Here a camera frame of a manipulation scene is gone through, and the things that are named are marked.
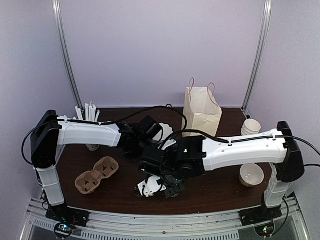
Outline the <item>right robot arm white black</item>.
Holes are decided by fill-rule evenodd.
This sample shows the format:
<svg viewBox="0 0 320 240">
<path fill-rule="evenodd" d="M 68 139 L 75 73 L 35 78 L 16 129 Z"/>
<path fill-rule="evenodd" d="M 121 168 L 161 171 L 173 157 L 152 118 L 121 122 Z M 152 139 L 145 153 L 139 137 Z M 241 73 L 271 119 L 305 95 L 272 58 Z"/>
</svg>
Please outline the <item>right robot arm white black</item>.
<svg viewBox="0 0 320 240">
<path fill-rule="evenodd" d="M 256 210 L 259 220 L 268 220 L 292 182 L 305 173 L 301 150 L 285 121 L 275 129 L 254 135 L 213 137 L 199 130 L 191 136 L 174 140 L 170 134 L 159 148 L 144 149 L 140 169 L 149 174 L 135 191 L 139 196 L 152 197 L 164 192 L 167 197 L 184 191 L 184 181 L 217 169 L 268 163 L 272 174 Z"/>
</svg>

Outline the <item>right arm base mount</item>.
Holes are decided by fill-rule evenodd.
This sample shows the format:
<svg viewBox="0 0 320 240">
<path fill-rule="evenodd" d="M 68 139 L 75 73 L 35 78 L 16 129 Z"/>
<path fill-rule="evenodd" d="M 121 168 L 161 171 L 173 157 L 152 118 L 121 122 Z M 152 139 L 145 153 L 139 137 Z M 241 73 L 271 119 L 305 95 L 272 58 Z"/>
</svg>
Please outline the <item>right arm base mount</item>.
<svg viewBox="0 0 320 240">
<path fill-rule="evenodd" d="M 281 206 L 267 207 L 265 203 L 254 208 L 239 212 L 242 226 L 254 225 L 255 233 L 259 237 L 268 238 L 276 233 L 274 220 L 281 217 Z"/>
</svg>

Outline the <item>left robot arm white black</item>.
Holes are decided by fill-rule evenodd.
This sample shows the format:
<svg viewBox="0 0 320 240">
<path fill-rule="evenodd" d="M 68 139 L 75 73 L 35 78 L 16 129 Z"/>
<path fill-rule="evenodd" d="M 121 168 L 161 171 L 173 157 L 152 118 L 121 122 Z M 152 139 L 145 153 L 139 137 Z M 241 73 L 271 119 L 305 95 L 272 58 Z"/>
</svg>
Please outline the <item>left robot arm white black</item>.
<svg viewBox="0 0 320 240">
<path fill-rule="evenodd" d="M 56 151 L 64 145 L 98 145 L 121 148 L 124 155 L 140 156 L 146 147 L 155 146 L 153 141 L 162 126 L 149 115 L 138 123 L 123 120 L 92 122 L 58 116 L 55 110 L 48 110 L 26 137 L 30 139 L 32 165 L 46 193 L 52 213 L 61 222 L 72 218 L 72 211 L 66 207 L 65 198 L 56 170 Z"/>
</svg>

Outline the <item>cardboard two-cup carrier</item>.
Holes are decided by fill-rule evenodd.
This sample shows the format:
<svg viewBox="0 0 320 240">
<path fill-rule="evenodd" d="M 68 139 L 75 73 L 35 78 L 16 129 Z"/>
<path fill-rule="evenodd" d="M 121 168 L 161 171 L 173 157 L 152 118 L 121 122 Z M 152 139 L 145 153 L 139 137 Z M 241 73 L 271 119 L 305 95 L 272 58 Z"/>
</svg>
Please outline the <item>cardboard two-cup carrier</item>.
<svg viewBox="0 0 320 240">
<path fill-rule="evenodd" d="M 82 195 L 89 195 L 100 186 L 102 180 L 112 177 L 119 168 L 114 158 L 103 157 L 95 163 L 92 170 L 85 171 L 76 178 L 75 187 Z"/>
</svg>

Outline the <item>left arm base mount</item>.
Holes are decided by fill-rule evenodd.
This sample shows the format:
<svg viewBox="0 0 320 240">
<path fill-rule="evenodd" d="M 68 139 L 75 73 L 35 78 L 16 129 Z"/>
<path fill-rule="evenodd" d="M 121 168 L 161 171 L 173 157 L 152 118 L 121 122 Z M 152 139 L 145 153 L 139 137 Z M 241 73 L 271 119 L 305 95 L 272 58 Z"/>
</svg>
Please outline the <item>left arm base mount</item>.
<svg viewBox="0 0 320 240">
<path fill-rule="evenodd" d="M 77 227 L 86 227 L 90 213 L 86 210 L 69 207 L 66 203 L 53 206 L 48 204 L 46 218 L 55 220 L 53 233 L 59 239 L 69 238 Z"/>
</svg>

